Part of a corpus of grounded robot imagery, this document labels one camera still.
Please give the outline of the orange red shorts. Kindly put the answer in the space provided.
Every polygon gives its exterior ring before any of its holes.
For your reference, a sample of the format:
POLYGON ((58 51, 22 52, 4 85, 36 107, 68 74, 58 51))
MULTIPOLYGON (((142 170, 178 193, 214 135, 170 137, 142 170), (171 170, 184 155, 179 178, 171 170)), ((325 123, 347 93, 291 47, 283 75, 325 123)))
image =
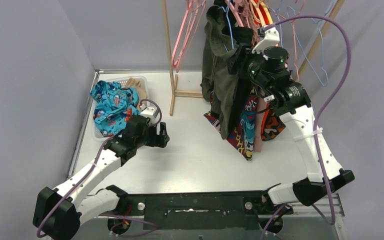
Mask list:
POLYGON ((252 44, 255 46, 259 41, 258 29, 273 23, 269 8, 264 0, 248 0, 247 22, 253 31, 252 44))

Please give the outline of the thin pink wire hanger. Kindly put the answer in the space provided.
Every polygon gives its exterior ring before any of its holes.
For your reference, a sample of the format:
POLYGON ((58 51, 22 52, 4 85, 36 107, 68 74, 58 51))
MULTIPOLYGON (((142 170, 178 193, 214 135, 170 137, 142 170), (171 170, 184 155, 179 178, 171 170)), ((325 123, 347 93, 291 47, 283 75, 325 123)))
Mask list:
POLYGON ((181 21, 172 54, 171 66, 179 73, 203 17, 206 0, 186 0, 186 10, 181 21))

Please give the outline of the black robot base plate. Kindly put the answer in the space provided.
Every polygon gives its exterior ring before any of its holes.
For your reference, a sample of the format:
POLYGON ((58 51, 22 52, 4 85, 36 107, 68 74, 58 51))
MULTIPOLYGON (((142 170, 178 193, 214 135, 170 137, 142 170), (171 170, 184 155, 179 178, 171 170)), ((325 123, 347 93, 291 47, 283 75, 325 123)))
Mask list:
POLYGON ((273 205, 262 190, 133 194, 115 185, 106 189, 117 196, 107 227, 122 236, 132 229, 133 218, 139 218, 144 231, 267 227, 279 233, 283 216, 294 212, 291 205, 273 205))

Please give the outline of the wooden clothes rack frame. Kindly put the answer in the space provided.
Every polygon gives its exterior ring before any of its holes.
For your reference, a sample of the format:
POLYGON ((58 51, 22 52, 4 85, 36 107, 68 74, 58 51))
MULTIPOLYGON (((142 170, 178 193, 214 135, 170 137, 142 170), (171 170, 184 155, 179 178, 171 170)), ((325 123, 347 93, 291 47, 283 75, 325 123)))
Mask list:
MULTIPOLYGON (((264 24, 272 24, 272 15, 269 13, 267 0, 223 0, 222 5, 228 7, 228 13, 232 13, 236 23, 240 27, 262 27, 264 24)), ((169 17, 167 2, 161 1, 163 11, 165 41, 167 48, 169 77, 171 85, 171 102, 169 115, 172 116, 175 109, 177 97, 201 98, 203 95, 195 90, 178 89, 179 72, 186 55, 189 52, 195 34, 199 28, 201 19, 206 12, 206 0, 187 0, 186 10, 181 21, 179 32, 174 47, 171 48, 171 37, 169 30, 169 17)))

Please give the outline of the thin blue wire hanger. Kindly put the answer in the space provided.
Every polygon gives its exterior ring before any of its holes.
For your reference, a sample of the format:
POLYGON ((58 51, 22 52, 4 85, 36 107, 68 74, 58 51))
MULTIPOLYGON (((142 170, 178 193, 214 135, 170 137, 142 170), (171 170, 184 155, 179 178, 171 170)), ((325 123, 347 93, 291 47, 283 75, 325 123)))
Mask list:
POLYGON ((221 1, 217 7, 217 29, 222 37, 222 49, 224 52, 230 52, 237 48, 241 43, 241 28, 236 26, 237 21, 230 10, 228 3, 221 1))

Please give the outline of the turquoise shark print shorts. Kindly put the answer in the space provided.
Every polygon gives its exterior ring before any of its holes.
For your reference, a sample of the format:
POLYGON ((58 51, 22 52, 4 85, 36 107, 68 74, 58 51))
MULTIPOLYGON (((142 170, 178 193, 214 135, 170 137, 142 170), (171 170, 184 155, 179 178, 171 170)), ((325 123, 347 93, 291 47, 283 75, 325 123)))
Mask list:
POLYGON ((89 95, 96 102, 92 118, 103 137, 118 134, 132 116, 139 114, 139 96, 133 87, 100 80, 89 95))

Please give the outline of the beige shorts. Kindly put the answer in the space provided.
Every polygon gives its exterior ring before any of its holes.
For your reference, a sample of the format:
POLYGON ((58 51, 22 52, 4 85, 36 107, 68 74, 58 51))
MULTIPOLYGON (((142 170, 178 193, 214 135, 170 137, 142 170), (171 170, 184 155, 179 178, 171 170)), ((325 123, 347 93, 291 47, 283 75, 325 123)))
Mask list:
POLYGON ((138 103, 136 108, 138 110, 144 110, 146 108, 145 99, 148 98, 148 93, 146 91, 145 85, 138 78, 130 77, 125 84, 126 88, 134 88, 138 94, 138 103))

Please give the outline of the white perforated plastic basket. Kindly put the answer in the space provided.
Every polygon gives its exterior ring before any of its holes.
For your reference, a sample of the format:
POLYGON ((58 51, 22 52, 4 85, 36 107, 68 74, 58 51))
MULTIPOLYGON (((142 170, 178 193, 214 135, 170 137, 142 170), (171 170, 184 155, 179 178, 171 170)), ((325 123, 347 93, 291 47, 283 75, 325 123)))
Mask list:
POLYGON ((99 80, 89 93, 92 98, 92 137, 103 141, 126 127, 138 115, 139 101, 148 93, 148 81, 134 75, 99 80))

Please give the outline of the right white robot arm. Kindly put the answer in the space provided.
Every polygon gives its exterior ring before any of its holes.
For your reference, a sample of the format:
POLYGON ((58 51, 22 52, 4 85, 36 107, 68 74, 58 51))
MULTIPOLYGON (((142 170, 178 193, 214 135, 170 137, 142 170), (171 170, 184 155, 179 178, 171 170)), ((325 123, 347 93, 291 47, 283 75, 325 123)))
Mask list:
POLYGON ((269 214, 286 203, 311 206, 355 180, 354 173, 344 169, 328 147, 307 91, 291 78, 288 57, 288 51, 279 46, 253 52, 250 46, 240 44, 226 60, 230 74, 246 78, 263 90, 265 102, 291 133, 306 167, 306 178, 268 190, 261 207, 269 214))

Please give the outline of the black orange patterned shorts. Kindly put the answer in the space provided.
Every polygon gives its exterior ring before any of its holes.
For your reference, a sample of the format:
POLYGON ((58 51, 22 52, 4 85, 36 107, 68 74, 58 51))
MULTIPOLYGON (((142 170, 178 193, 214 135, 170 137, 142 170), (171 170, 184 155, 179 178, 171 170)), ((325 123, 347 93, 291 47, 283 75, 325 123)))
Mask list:
POLYGON ((261 140, 268 142, 276 138, 284 129, 286 125, 275 114, 273 109, 268 109, 264 112, 260 136, 261 140))

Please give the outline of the pink plastic hanger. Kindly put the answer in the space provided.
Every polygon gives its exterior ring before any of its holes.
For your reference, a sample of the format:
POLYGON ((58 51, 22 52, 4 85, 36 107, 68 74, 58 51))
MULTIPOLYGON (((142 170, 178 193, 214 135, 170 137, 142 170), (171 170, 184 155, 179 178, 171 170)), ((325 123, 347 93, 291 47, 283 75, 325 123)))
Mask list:
POLYGON ((180 71, 181 64, 183 63, 183 56, 187 51, 187 46, 196 22, 196 6, 196 0, 186 0, 186 10, 171 54, 171 66, 177 73, 180 71))

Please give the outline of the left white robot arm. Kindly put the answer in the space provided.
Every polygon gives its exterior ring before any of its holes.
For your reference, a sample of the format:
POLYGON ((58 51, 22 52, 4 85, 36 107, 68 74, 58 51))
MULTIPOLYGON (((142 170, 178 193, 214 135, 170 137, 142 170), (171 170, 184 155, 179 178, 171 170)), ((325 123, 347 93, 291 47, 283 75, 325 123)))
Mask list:
POLYGON ((170 140, 165 122, 134 115, 125 129, 105 140, 96 157, 79 172, 54 188, 44 187, 37 195, 33 225, 38 238, 72 239, 80 226, 108 211, 123 213, 128 207, 126 192, 118 187, 90 192, 107 176, 133 158, 143 146, 165 148, 170 140))

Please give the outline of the olive green shorts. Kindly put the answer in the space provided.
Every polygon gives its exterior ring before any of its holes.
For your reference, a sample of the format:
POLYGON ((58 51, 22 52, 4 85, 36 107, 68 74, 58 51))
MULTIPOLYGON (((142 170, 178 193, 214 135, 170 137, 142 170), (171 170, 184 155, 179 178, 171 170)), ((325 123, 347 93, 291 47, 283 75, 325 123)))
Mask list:
POLYGON ((231 132, 229 122, 239 79, 229 74, 226 59, 236 52, 240 43, 251 42, 253 31, 246 27, 229 27, 226 13, 218 5, 209 7, 206 20, 202 95, 209 101, 213 94, 211 111, 218 117, 221 138, 226 139, 231 132))

